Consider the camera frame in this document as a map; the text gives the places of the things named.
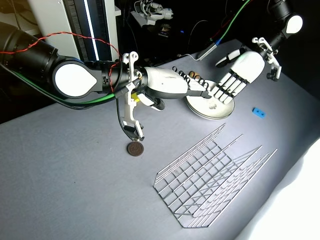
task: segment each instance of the white light strip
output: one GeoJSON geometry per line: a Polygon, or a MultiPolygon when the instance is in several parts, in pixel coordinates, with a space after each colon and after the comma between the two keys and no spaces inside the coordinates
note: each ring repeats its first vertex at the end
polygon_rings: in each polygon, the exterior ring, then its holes
{"type": "MultiPolygon", "coordinates": [[[[88,6],[87,0],[84,0],[84,7],[85,7],[85,12],[86,12],[86,18],[88,19],[88,23],[89,23],[90,34],[91,34],[91,37],[94,38],[95,34],[94,34],[94,29],[92,27],[92,22],[91,22],[91,17],[90,17],[89,6],[88,6]]],[[[92,44],[93,44],[95,58],[97,61],[99,61],[97,45],[96,45],[96,41],[94,39],[92,39],[92,44]]]]}

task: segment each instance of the white plate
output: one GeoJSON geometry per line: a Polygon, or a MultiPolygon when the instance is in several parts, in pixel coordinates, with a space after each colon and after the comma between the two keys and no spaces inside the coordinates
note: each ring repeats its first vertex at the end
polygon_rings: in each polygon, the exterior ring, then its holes
{"type": "MultiPolygon", "coordinates": [[[[213,81],[205,81],[209,84],[210,90],[216,85],[213,81]]],[[[224,119],[228,117],[235,108],[235,101],[233,99],[228,104],[224,104],[215,97],[206,99],[201,96],[186,96],[186,102],[195,114],[209,120],[224,119]]]]}

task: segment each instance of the white circular joint cover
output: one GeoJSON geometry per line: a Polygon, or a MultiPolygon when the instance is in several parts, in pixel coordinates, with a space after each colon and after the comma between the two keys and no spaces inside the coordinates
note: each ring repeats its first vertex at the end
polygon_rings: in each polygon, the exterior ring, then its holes
{"type": "Polygon", "coordinates": [[[84,67],[74,63],[61,66],[55,73],[54,81],[63,94],[71,97],[85,95],[97,83],[84,67]]]}
{"type": "Polygon", "coordinates": [[[302,17],[299,15],[294,15],[288,20],[285,32],[287,34],[296,34],[301,30],[303,24],[304,21],[302,17]]]}

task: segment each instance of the brown round object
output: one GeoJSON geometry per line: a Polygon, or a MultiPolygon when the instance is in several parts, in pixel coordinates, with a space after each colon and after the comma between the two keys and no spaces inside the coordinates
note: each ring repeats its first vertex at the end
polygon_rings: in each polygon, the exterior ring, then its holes
{"type": "Polygon", "coordinates": [[[126,149],[128,153],[134,157],[140,156],[145,150],[144,146],[139,141],[130,142],[126,149]]]}

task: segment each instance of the metal dish rack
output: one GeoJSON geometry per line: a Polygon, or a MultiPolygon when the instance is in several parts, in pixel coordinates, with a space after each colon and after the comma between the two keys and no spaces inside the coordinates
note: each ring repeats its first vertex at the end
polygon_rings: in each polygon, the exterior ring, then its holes
{"type": "Polygon", "coordinates": [[[261,145],[231,159],[225,150],[243,134],[221,148],[215,138],[224,126],[156,175],[154,188],[184,228],[209,227],[278,150],[252,161],[261,145]]]}

